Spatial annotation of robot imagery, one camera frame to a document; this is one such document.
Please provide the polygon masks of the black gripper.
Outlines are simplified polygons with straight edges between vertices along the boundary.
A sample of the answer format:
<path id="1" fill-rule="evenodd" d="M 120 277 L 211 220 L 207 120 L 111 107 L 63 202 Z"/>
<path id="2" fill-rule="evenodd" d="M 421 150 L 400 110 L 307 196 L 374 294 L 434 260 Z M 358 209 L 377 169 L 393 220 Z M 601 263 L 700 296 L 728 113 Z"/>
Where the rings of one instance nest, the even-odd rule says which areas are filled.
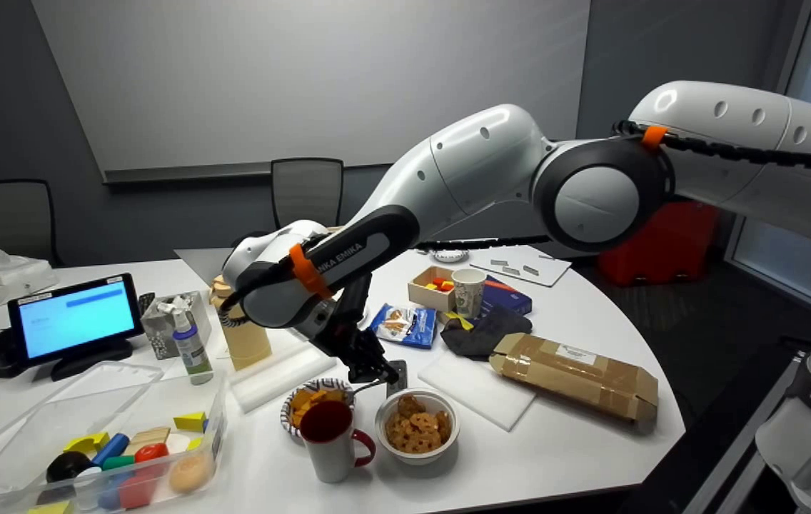
<path id="1" fill-rule="evenodd" d="M 350 382 L 404 384 L 404 360 L 386 360 L 380 340 L 358 324 L 371 277 L 361 274 L 333 300 L 324 324 L 313 333 L 313 344 L 346 362 Z"/>

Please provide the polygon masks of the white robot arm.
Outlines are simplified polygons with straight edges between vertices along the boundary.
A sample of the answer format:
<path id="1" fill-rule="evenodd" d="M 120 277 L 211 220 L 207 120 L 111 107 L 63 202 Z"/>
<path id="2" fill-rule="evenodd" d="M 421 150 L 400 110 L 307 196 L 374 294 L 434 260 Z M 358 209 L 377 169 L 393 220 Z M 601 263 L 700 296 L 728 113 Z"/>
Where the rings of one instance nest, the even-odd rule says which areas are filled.
<path id="1" fill-rule="evenodd" d="M 811 103 L 670 80 L 610 136 L 588 140 L 550 140 L 513 103 L 483 107 L 393 160 L 347 223 L 294 220 L 243 240 L 224 260 L 219 319 L 294 329 L 357 379 L 381 379 L 380 343 L 354 324 L 374 267 L 504 199 L 530 202 L 558 246 L 601 252 L 670 196 L 811 237 Z M 753 444 L 811 514 L 811 354 Z"/>

